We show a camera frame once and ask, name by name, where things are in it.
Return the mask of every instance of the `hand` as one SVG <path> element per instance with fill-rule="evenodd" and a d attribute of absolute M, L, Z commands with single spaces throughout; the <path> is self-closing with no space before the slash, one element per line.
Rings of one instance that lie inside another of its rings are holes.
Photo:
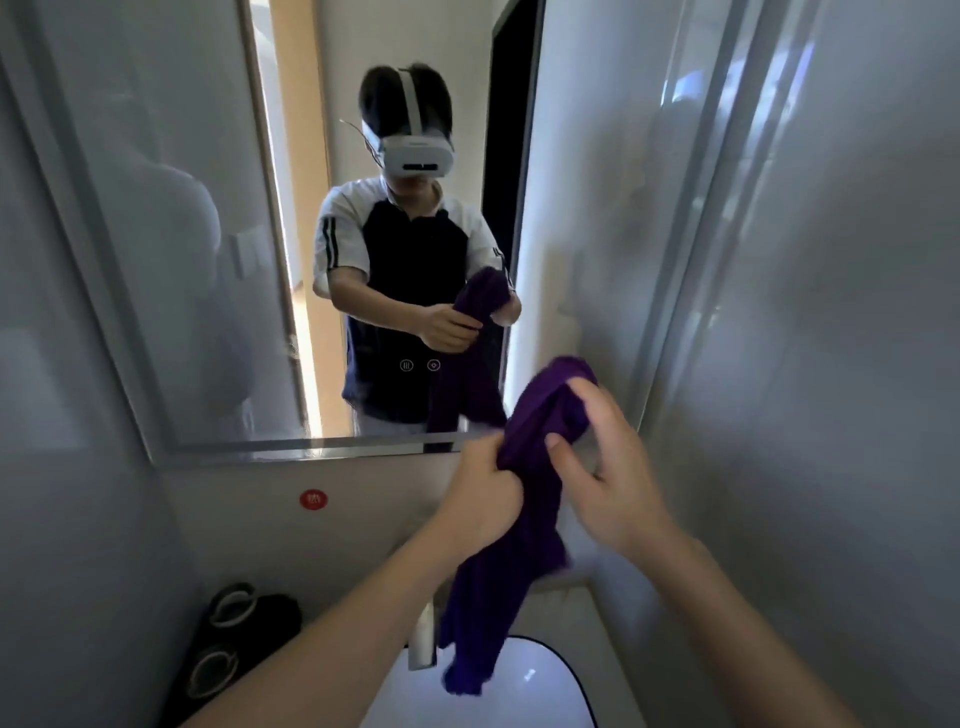
<path fill-rule="evenodd" d="M 449 303 L 438 303 L 420 309 L 413 333 L 435 352 L 462 353 L 476 341 L 481 328 L 483 324 L 453 310 Z"/>
<path fill-rule="evenodd" d="M 550 461 L 588 533 L 643 569 L 648 554 L 679 533 L 663 505 L 646 449 L 609 392 L 586 379 L 573 378 L 567 385 L 583 401 L 596 432 L 599 473 L 588 473 L 569 443 L 553 433 L 546 438 Z"/>
<path fill-rule="evenodd" d="M 457 471 L 434 516 L 456 545 L 460 561 L 503 536 L 520 515 L 520 479 L 496 468 L 502 442 L 503 433 L 498 432 L 464 444 Z"/>
<path fill-rule="evenodd" d="M 510 300 L 497 308 L 490 315 L 490 320 L 499 327 L 506 328 L 516 323 L 516 320 L 520 318 L 521 310 L 520 299 L 516 296 L 516 293 L 511 293 Z"/>

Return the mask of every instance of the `sink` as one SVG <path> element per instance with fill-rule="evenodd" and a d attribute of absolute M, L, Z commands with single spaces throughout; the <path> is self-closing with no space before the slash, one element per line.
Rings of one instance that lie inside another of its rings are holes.
<path fill-rule="evenodd" d="M 577 676 L 545 644 L 508 638 L 483 695 L 450 695 L 443 675 L 455 647 L 438 650 L 433 669 L 396 659 L 361 728 L 595 728 Z"/>

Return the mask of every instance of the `vr headset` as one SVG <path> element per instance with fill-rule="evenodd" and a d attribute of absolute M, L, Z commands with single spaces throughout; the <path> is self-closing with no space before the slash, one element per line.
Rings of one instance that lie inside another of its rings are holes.
<path fill-rule="evenodd" d="M 403 96 L 410 119 L 409 134 L 394 134 L 380 138 L 362 122 L 362 132 L 373 156 L 383 171 L 396 177 L 445 177 L 453 169 L 453 145 L 446 135 L 436 129 L 424 129 L 420 122 L 420 104 L 417 90 L 409 71 L 399 70 Z"/>

